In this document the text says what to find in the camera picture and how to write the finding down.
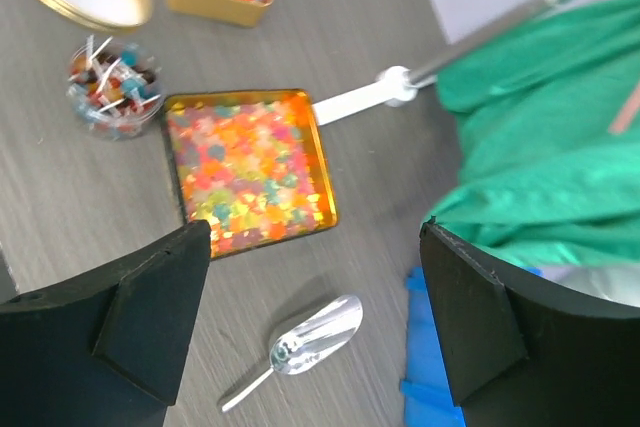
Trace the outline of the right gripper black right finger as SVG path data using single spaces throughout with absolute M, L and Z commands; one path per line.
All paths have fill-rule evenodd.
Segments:
M 470 426 L 635 426 L 639 311 L 491 256 L 435 221 L 420 256 L 453 402 Z

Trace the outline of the clear glass jar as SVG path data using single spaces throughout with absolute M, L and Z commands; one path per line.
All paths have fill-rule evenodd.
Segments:
M 135 138 L 163 102 L 160 65 L 136 43 L 90 35 L 71 57 L 66 94 L 89 133 L 110 140 Z

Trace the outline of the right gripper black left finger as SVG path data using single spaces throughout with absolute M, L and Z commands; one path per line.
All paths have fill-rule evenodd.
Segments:
M 5 426 L 160 426 L 176 403 L 210 263 L 210 228 L 1 306 Z

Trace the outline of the silver metal scoop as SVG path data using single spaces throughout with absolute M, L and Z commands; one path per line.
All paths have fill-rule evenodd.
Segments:
M 220 411 L 231 411 L 272 374 L 294 376 L 309 371 L 350 342 L 363 317 L 360 298 L 347 294 L 312 314 L 289 319 L 286 329 L 280 326 L 272 333 L 266 362 L 241 388 L 220 400 Z

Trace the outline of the gold tin of gummy candies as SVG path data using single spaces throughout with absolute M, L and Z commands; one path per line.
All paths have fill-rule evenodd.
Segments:
M 174 94 L 161 127 L 179 215 L 227 257 L 335 227 L 338 212 L 309 94 Z

